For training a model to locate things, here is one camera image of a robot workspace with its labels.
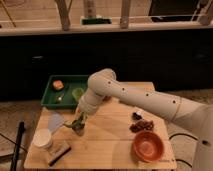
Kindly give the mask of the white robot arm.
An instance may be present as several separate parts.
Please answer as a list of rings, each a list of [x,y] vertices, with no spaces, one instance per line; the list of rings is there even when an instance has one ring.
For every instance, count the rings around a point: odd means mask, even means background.
[[[94,114],[105,97],[118,98],[196,135],[198,142],[192,171],[213,171],[213,105],[132,87],[117,81],[116,73],[106,68],[89,76],[78,109],[87,115]]]

